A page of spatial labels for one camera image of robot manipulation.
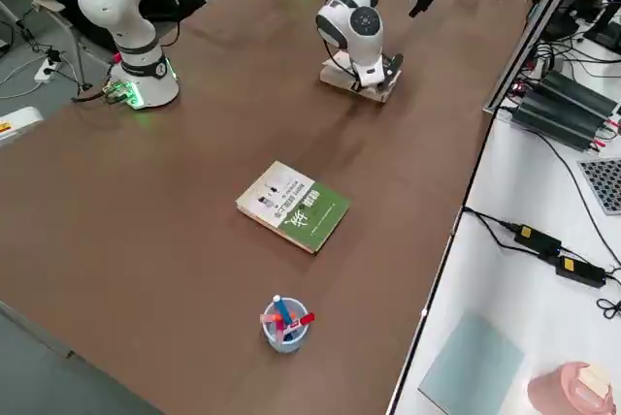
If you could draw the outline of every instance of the green led light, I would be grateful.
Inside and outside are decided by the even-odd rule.
[[[130,94],[133,98],[131,98],[128,102],[129,105],[131,105],[133,108],[141,108],[145,102],[143,101],[143,97],[141,96],[140,92],[138,91],[138,88],[136,88],[136,84],[134,82],[127,82],[129,83],[130,86]]]
[[[177,75],[175,74],[175,70],[171,66],[171,62],[170,62],[170,60],[168,58],[166,58],[166,64],[168,64],[168,69],[170,70],[171,74],[173,75],[173,79],[177,80]]]

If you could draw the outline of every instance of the yellow label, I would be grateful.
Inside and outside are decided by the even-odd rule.
[[[571,258],[565,259],[565,269],[567,271],[573,271],[573,260]]]

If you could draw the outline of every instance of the black power adapter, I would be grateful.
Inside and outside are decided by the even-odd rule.
[[[574,258],[561,256],[556,273],[573,281],[600,289],[605,286],[605,271],[603,268],[580,262]]]
[[[561,251],[560,240],[554,239],[548,234],[542,233],[535,228],[525,224],[519,226],[519,229],[512,230],[515,233],[515,241],[526,248],[535,250],[541,258],[556,257]]]
[[[605,285],[605,270],[561,255],[563,243],[560,240],[526,224],[506,221],[500,221],[500,224],[515,233],[517,243],[534,250],[545,263],[555,267],[559,276],[597,289]]]

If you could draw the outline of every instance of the white table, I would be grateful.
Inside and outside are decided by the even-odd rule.
[[[588,41],[581,44],[580,48],[584,47],[598,57],[615,56]],[[611,74],[612,69],[593,64],[587,67],[595,74]],[[594,80],[583,70],[580,75],[579,65],[574,64],[574,69],[582,83],[621,100],[620,80]],[[614,69],[621,76],[621,66]],[[576,165],[594,156],[553,144],[572,167],[608,243],[621,256],[621,216],[603,213]],[[621,138],[609,144],[601,156],[621,156]],[[502,115],[496,119],[484,147],[467,206],[507,221],[529,224],[561,239],[564,246],[596,265],[607,270],[613,266],[565,167],[538,137],[505,122]],[[502,241],[512,244],[511,233],[491,225]],[[526,395],[528,382],[569,361],[606,368],[617,404],[621,404],[621,317],[605,320],[595,305],[599,298],[621,301],[621,287],[610,282],[601,290],[592,289],[558,276],[554,268],[535,257],[502,250],[484,226],[465,213],[455,230],[394,413],[442,414],[418,387],[466,310],[484,316],[524,352],[505,398],[503,415],[537,414]]]

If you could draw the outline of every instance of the book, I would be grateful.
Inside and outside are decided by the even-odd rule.
[[[276,161],[237,200],[243,214],[316,253],[343,219],[349,201]]]

